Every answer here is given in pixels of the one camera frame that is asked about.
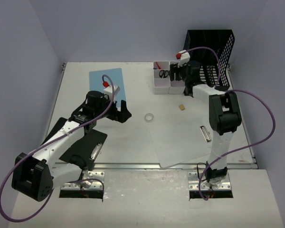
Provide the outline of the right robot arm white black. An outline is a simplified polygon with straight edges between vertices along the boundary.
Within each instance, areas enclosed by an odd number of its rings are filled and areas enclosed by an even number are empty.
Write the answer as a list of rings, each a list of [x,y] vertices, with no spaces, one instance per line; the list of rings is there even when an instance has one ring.
[[[213,130],[211,153],[206,161],[208,169],[202,180],[206,186],[212,187],[223,180],[227,174],[227,158],[223,156],[228,150],[233,133],[242,123],[237,95],[234,92],[219,91],[212,84],[208,75],[201,75],[204,67],[197,61],[189,61],[183,65],[170,63],[171,81],[185,83],[185,95],[200,99],[209,107],[209,124]]]

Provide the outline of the yellow eraser block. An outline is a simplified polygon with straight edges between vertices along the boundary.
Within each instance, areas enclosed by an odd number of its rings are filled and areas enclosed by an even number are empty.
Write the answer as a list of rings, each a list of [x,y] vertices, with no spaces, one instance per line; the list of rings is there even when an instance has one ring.
[[[179,105],[180,110],[185,110],[185,106],[184,105]]]

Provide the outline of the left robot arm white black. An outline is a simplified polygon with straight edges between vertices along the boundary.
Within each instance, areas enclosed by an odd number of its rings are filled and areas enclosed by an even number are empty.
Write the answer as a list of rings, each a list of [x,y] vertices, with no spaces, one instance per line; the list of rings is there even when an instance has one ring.
[[[117,108],[119,87],[109,86],[103,92],[90,91],[69,119],[60,118],[41,150],[30,157],[21,153],[15,160],[12,188],[40,202],[50,192],[67,182],[83,187],[89,182],[92,168],[107,134],[94,129],[102,118],[125,123],[132,115],[121,101]]]

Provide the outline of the black clipboard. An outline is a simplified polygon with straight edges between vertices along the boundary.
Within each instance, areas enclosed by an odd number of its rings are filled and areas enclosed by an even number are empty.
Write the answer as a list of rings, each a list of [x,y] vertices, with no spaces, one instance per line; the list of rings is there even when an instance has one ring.
[[[93,149],[107,138],[107,134],[92,129],[83,138],[75,142],[59,159],[66,163],[78,165],[80,168],[91,170],[94,162],[91,160]]]

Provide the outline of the white clear clipboard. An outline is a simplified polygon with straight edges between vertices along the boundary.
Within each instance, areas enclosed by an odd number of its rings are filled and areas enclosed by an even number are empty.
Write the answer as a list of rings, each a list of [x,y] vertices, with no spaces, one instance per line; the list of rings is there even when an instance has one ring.
[[[200,122],[171,124],[150,130],[162,168],[210,154],[213,136]]]

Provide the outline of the black handled scissors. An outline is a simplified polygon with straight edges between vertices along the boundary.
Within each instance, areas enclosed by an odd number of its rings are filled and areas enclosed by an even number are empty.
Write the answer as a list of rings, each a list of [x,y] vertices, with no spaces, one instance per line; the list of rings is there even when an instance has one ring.
[[[167,78],[169,76],[169,70],[160,70],[159,71],[159,77],[160,78]]]

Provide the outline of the clear tape roll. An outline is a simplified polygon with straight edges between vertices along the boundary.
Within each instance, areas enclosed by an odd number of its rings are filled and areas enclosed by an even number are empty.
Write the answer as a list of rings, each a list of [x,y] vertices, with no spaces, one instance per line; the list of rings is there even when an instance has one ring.
[[[147,123],[151,123],[153,120],[154,120],[154,115],[152,113],[147,113],[145,116],[144,116],[144,120],[145,122]]]

